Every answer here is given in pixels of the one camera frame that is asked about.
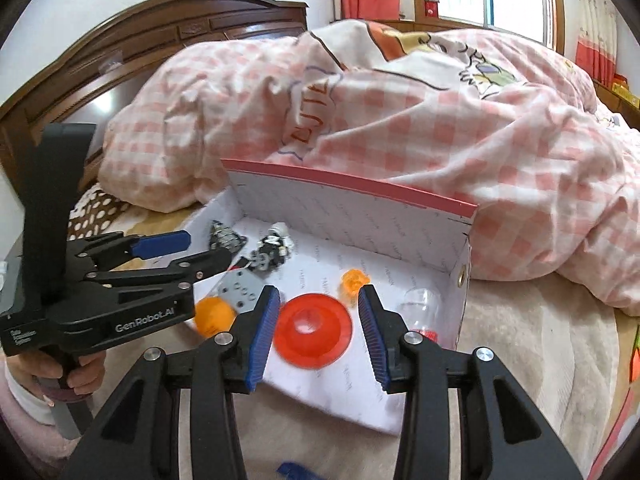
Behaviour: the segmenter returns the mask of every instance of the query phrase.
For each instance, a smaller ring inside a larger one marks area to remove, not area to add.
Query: transparent bottle
[[[397,312],[413,332],[438,342],[438,320],[442,309],[442,294],[434,283],[412,288],[404,295]]]

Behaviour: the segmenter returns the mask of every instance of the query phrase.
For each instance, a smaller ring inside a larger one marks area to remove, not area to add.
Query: white cuff
[[[11,370],[9,370],[7,365],[4,366],[4,376],[14,399],[31,418],[46,426],[53,426],[55,424],[49,405],[44,400],[35,397],[29,390],[19,384],[11,374]]]

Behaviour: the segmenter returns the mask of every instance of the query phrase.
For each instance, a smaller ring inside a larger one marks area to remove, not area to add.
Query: open white box
[[[406,291],[431,280],[444,308],[436,325],[441,346],[455,349],[465,310],[476,206],[395,184],[309,168],[224,161],[231,186],[183,227],[191,234],[184,254],[207,250],[212,220],[248,237],[242,255],[275,222],[289,226],[293,256],[272,271],[268,284],[283,304],[300,294],[336,298],[342,275],[361,269],[385,308],[394,310]],[[153,262],[164,266],[182,254]],[[220,277],[194,288],[196,300]],[[264,380],[301,402],[388,433],[399,433],[403,396],[388,396],[376,382],[357,308],[349,308],[353,336],[346,352],[320,370],[283,361],[272,348]]]

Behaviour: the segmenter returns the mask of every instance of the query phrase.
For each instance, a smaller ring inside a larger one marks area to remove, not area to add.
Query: red plate
[[[317,370],[344,354],[351,333],[351,316],[340,301],[325,294],[303,294],[280,310],[273,344],[287,363]]]

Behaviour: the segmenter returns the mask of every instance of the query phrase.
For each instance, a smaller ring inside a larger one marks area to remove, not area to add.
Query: pink checkered blanket
[[[530,41],[348,20],[184,49],[111,121],[99,179],[162,212],[211,199],[221,158],[390,180],[480,206],[475,278],[556,270],[640,314],[640,157],[597,104]]]

